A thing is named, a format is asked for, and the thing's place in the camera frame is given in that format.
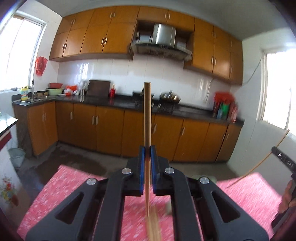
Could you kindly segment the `right hand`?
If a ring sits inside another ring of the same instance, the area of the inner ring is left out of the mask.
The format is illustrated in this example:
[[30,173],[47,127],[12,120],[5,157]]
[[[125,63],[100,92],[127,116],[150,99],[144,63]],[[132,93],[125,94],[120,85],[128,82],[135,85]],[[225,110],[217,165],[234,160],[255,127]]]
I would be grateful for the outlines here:
[[292,199],[292,194],[291,194],[291,188],[293,186],[293,180],[290,180],[287,184],[287,187],[285,188],[284,194],[281,198],[281,203],[278,207],[278,212],[279,213],[284,213],[287,211],[290,207],[296,206],[296,201],[295,199]]

